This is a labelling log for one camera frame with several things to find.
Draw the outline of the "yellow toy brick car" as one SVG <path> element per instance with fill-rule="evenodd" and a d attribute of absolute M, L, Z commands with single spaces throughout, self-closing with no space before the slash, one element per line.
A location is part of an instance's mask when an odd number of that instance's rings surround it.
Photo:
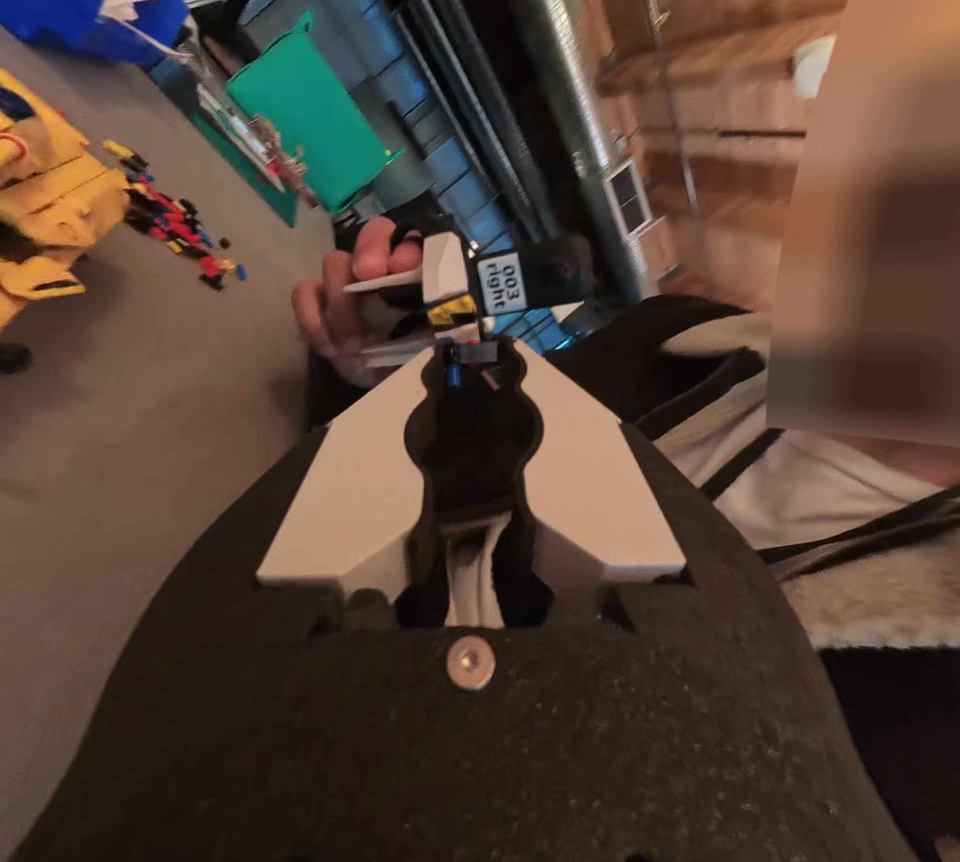
<path fill-rule="evenodd" d="M 65 115 L 1 71 L 1 330 L 31 304 L 77 296 L 74 268 L 130 207 L 108 167 Z"/>

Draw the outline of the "teal tray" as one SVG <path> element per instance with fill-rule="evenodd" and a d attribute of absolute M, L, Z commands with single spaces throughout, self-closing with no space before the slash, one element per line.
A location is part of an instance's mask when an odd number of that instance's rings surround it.
<path fill-rule="evenodd" d="M 297 220 L 297 197 L 271 168 L 267 149 L 246 115 L 203 85 L 196 87 L 197 111 L 189 119 L 206 141 L 289 227 Z"/>

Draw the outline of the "silver ventilation duct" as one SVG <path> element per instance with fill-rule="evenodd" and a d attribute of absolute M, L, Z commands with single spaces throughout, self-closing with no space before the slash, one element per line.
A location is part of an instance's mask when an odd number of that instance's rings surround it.
<path fill-rule="evenodd" d="M 602 184 L 604 174 L 632 157 L 610 137 L 586 56 L 566 0 L 507 0 L 544 85 L 606 259 L 631 301 L 658 296 L 659 278 L 642 245 L 654 223 L 623 240 Z"/>

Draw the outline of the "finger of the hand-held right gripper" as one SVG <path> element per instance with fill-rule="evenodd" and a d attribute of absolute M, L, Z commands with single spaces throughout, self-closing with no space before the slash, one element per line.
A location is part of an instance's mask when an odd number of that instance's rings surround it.
<path fill-rule="evenodd" d="M 360 357 L 368 369 L 395 369 L 424 351 L 431 352 L 436 344 L 434 336 L 405 336 L 366 347 Z"/>
<path fill-rule="evenodd" d="M 426 236 L 422 244 L 422 297 L 426 307 L 468 296 L 471 291 L 464 244 L 456 232 Z"/>

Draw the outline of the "person's right forearm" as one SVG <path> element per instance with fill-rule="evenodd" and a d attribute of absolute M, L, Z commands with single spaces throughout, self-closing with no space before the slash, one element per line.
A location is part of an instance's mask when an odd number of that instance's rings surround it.
<path fill-rule="evenodd" d="M 328 359 L 307 349 L 302 433 L 329 424 L 405 364 L 374 365 L 359 353 Z"/>

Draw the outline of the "green bin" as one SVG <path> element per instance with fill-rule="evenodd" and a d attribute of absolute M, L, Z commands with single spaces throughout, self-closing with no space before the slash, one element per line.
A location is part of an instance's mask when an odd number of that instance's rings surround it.
<path fill-rule="evenodd" d="M 282 152 L 299 158 L 306 185 L 333 215 L 360 198 L 404 151 L 381 141 L 318 50 L 314 27 L 314 14 L 305 12 L 225 89 L 247 116 L 270 122 Z"/>

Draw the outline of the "person's white shirt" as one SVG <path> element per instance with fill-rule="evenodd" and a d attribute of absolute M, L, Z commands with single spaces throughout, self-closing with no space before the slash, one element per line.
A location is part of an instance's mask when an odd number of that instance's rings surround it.
<path fill-rule="evenodd" d="M 767 373 L 654 444 L 756 551 L 826 566 L 930 541 L 958 521 L 958 448 L 769 428 Z"/>

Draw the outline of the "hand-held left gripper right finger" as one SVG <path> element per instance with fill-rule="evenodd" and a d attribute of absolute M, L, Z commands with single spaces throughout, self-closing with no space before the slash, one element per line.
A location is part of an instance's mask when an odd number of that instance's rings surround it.
<path fill-rule="evenodd" d="M 616 413 L 522 342 L 541 436 L 524 465 L 534 574 L 555 592 L 652 583 L 687 564 Z"/>

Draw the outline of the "black brick assembly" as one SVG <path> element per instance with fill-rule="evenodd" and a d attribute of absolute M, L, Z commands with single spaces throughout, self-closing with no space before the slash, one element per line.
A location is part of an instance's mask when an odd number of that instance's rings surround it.
<path fill-rule="evenodd" d="M 438 346 L 441 388 L 445 397 L 498 393 L 499 347 L 496 341 L 446 342 Z"/>

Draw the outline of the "wooden stick model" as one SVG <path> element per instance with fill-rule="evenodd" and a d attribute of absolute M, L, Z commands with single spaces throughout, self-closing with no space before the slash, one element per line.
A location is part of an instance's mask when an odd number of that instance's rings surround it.
<path fill-rule="evenodd" d="M 280 132 L 262 115 L 258 114 L 251 120 L 250 128 L 264 149 L 269 173 L 307 206 L 317 207 L 316 195 L 306 183 L 307 166 L 303 150 L 299 148 L 295 154 L 287 153 Z"/>

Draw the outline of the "person's right hand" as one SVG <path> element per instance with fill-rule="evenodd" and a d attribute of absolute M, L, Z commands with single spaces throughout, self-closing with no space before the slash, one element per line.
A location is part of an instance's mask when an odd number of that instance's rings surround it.
<path fill-rule="evenodd" d="M 388 341 L 402 313 L 377 293 L 348 293 L 346 289 L 357 281 L 420 268 L 421 232 L 408 232 L 392 248 L 396 229 L 384 216 L 367 221 L 351 252 L 329 252 L 322 260 L 320 278 L 300 282 L 292 294 L 295 320 L 310 350 L 329 361 L 343 381 L 361 388 L 378 385 L 394 371 L 394 366 L 369 367 L 362 352 Z"/>

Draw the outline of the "pile of small coloured pins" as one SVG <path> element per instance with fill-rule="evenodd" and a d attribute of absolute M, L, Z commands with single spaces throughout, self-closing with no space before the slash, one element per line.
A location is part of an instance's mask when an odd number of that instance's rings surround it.
<path fill-rule="evenodd" d="M 227 277 L 247 279 L 244 265 L 218 255 L 219 250 L 230 249 L 231 242 L 213 240 L 193 202 L 158 189 L 148 160 L 108 138 L 101 147 L 124 171 L 128 202 L 124 223 L 129 228 L 161 243 L 175 256 L 192 260 L 198 266 L 198 280 L 215 291 L 223 291 Z"/>

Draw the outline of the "white air vent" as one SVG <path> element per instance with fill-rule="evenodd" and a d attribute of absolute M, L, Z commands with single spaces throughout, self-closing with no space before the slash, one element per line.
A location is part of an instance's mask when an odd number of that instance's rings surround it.
<path fill-rule="evenodd" d="M 621 161 L 603 176 L 606 202 L 623 240 L 657 220 L 633 157 Z"/>

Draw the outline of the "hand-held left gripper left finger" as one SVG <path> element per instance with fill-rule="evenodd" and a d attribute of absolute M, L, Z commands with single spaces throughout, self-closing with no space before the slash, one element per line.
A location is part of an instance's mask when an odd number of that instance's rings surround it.
<path fill-rule="evenodd" d="M 256 572 L 263 586 L 316 585 L 345 598 L 410 585 L 406 543 L 424 506 L 425 478 L 405 443 L 425 401 L 435 350 L 398 368 L 326 428 L 313 462 Z"/>

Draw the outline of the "small yellow brick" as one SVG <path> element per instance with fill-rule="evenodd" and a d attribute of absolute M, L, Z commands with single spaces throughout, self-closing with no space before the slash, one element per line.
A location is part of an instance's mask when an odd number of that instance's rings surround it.
<path fill-rule="evenodd" d="M 467 293 L 451 296 L 431 304 L 425 311 L 427 322 L 435 334 L 455 328 L 478 324 L 478 310 L 474 298 Z"/>

